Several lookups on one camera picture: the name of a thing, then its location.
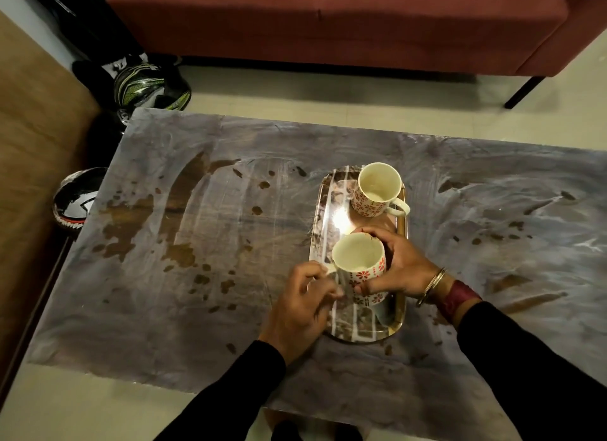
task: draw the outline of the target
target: pink couch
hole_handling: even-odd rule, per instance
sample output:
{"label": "pink couch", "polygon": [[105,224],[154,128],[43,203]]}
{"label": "pink couch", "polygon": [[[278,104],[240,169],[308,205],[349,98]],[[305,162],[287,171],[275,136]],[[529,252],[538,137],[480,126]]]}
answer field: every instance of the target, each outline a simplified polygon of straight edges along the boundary
{"label": "pink couch", "polygon": [[107,0],[148,52],[554,76],[607,0]]}

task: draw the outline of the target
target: tray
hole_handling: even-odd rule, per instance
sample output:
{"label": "tray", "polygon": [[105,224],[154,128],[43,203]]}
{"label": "tray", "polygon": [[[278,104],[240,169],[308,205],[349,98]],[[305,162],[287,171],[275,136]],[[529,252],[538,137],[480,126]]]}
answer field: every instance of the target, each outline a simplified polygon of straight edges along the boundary
{"label": "tray", "polygon": [[[408,217],[394,217],[382,214],[377,217],[362,217],[350,206],[350,198],[356,189],[358,175],[362,168],[345,166],[334,169],[322,182],[316,202],[314,224],[310,243],[310,260],[330,263],[333,245],[356,227],[377,225],[387,228],[405,237]],[[405,199],[405,188],[399,194]],[[345,290],[343,299],[333,304],[325,333],[348,343],[372,343],[383,340],[396,333],[405,319],[406,301],[401,292],[392,293],[384,302],[390,303],[394,311],[394,320],[387,326],[382,325],[368,307],[353,303],[352,291]]]}

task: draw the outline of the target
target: mug rim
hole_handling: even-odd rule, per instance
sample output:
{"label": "mug rim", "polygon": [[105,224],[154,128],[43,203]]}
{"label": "mug rim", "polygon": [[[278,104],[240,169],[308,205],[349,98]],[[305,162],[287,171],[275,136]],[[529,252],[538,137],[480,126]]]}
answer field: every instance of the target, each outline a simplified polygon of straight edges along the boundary
{"label": "mug rim", "polygon": [[[343,237],[341,237],[339,239],[339,241],[337,241],[337,243],[335,243],[333,245],[333,249],[331,250],[331,259],[333,260],[333,264],[335,265],[336,268],[340,269],[340,270],[344,270],[347,271],[348,273],[358,273],[360,270],[348,270],[346,268],[341,267],[336,261],[335,261],[335,247],[337,245],[339,245],[340,242],[342,242],[344,239],[346,239],[349,236],[353,236],[353,235],[366,235],[368,237],[371,238],[371,241],[373,243],[375,243],[374,240],[379,241],[379,244],[381,244],[381,248],[383,249],[383,243],[381,242],[381,239],[374,237],[372,234],[370,233],[365,233],[365,232],[360,232],[360,233],[348,233],[347,235],[344,235]],[[383,251],[380,252],[379,257],[377,258],[377,260],[375,262],[373,262],[370,266],[368,267],[364,267],[363,270],[368,270],[369,268],[373,268],[375,265],[377,265],[379,263],[379,261],[381,260],[381,258],[383,257]]]}
{"label": "mug rim", "polygon": [[[380,200],[380,201],[374,200],[374,199],[372,199],[372,198],[369,198],[369,197],[368,197],[368,195],[365,193],[365,191],[364,191],[364,190],[362,189],[362,187],[360,186],[360,176],[361,176],[361,175],[362,175],[362,173],[365,171],[365,169],[367,169],[369,166],[373,166],[373,165],[383,165],[383,166],[388,166],[388,167],[389,167],[390,169],[392,169],[392,171],[394,171],[394,172],[396,173],[396,175],[398,176],[398,180],[400,180],[400,182],[401,182],[401,186],[399,187],[398,191],[396,192],[396,194],[395,194],[395,195],[394,195],[392,198],[387,199],[387,200]],[[401,190],[402,190],[402,177],[401,177],[400,173],[399,173],[399,172],[396,170],[396,168],[395,168],[395,167],[393,167],[393,166],[389,165],[388,163],[382,163],[381,161],[376,161],[376,162],[374,162],[374,163],[369,163],[368,165],[365,165],[365,166],[362,168],[362,170],[360,171],[360,174],[358,174],[358,179],[357,179],[357,181],[356,181],[356,182],[357,182],[357,186],[358,186],[358,188],[360,189],[360,192],[361,192],[363,195],[365,195],[365,196],[366,196],[366,198],[367,198],[369,201],[372,201],[372,202],[374,202],[374,203],[390,203],[392,200],[394,200],[394,198],[398,198],[398,194],[399,194],[399,193],[401,192]]]}

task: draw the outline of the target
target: person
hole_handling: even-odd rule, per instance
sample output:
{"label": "person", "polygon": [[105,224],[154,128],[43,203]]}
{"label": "person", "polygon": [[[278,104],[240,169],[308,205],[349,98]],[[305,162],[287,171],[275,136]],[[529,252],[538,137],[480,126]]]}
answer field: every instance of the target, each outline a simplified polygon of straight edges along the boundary
{"label": "person", "polygon": [[[401,290],[420,299],[439,268],[406,238],[376,227],[363,231],[380,238],[392,253],[390,269],[355,286],[358,293]],[[292,269],[286,287],[259,335],[231,368],[201,391],[156,441],[199,438],[217,430],[216,438],[244,440],[259,408],[276,389],[287,367],[325,328],[329,309],[343,295],[316,262]],[[459,347],[487,381],[495,398],[524,440],[604,436],[607,388],[558,356],[472,289],[445,274],[429,292],[457,330]],[[352,434],[341,439],[361,440]],[[279,423],[274,441],[300,440],[292,422]]]}

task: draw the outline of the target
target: gold bangle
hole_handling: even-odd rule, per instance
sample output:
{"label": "gold bangle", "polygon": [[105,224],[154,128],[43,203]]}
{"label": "gold bangle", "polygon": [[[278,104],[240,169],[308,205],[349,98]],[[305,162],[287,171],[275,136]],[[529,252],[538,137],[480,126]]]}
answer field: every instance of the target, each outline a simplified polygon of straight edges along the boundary
{"label": "gold bangle", "polygon": [[438,286],[438,283],[441,282],[441,280],[443,279],[443,276],[445,276],[445,273],[447,273],[447,269],[445,267],[443,267],[443,268],[441,268],[441,271],[439,271],[436,274],[436,276],[434,278],[432,278],[432,281],[430,281],[430,284],[428,285],[428,287],[426,288],[426,290],[424,291],[422,296],[416,302],[416,304],[415,304],[416,307],[420,308],[421,305],[426,301],[426,299],[428,299],[430,292],[432,292],[432,290],[436,286]]}

